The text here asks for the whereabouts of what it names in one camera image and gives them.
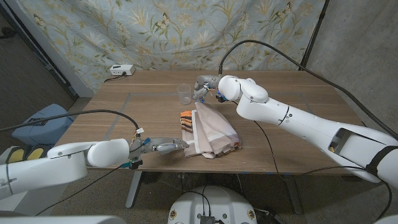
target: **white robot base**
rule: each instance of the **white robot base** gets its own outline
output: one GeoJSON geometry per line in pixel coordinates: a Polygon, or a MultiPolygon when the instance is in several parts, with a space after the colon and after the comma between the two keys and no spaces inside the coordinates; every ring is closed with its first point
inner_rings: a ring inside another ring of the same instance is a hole
{"type": "Polygon", "coordinates": [[[176,223],[245,223],[256,224],[256,215],[251,204],[240,194],[220,186],[195,188],[177,199],[169,213],[168,224],[176,223]]]}

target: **plastic cup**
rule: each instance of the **plastic cup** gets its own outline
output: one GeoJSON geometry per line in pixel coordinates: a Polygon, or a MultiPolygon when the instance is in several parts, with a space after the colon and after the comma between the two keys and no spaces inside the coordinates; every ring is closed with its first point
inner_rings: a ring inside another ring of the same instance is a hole
{"type": "Polygon", "coordinates": [[[177,91],[182,105],[188,105],[191,103],[192,94],[190,85],[183,83],[177,87],[177,91]]]}

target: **beige cloth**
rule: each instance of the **beige cloth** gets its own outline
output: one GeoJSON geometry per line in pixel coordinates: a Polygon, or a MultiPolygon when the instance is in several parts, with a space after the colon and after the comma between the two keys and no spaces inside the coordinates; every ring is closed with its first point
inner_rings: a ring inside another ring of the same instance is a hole
{"type": "Polygon", "coordinates": [[[206,103],[195,103],[192,111],[193,133],[182,130],[182,139],[190,146],[184,149],[185,157],[202,154],[206,158],[226,154],[241,148],[241,140],[227,119],[206,103]]]}

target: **power strip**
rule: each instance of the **power strip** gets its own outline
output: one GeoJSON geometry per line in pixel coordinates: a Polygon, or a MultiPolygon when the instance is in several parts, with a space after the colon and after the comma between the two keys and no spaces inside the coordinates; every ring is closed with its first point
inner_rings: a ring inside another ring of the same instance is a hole
{"type": "Polygon", "coordinates": [[[136,69],[133,65],[112,65],[110,68],[112,75],[122,75],[126,72],[126,75],[132,75],[136,69]]]}

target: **floral backdrop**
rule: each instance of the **floral backdrop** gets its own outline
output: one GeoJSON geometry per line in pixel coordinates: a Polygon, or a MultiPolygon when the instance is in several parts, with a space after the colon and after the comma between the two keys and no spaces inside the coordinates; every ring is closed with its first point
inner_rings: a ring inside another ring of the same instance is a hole
{"type": "MultiPolygon", "coordinates": [[[[110,66],[138,70],[217,70],[241,40],[267,42],[300,62],[325,1],[19,0],[21,9],[96,91],[110,66]]],[[[246,43],[226,70],[294,70],[264,46],[246,43]]]]}

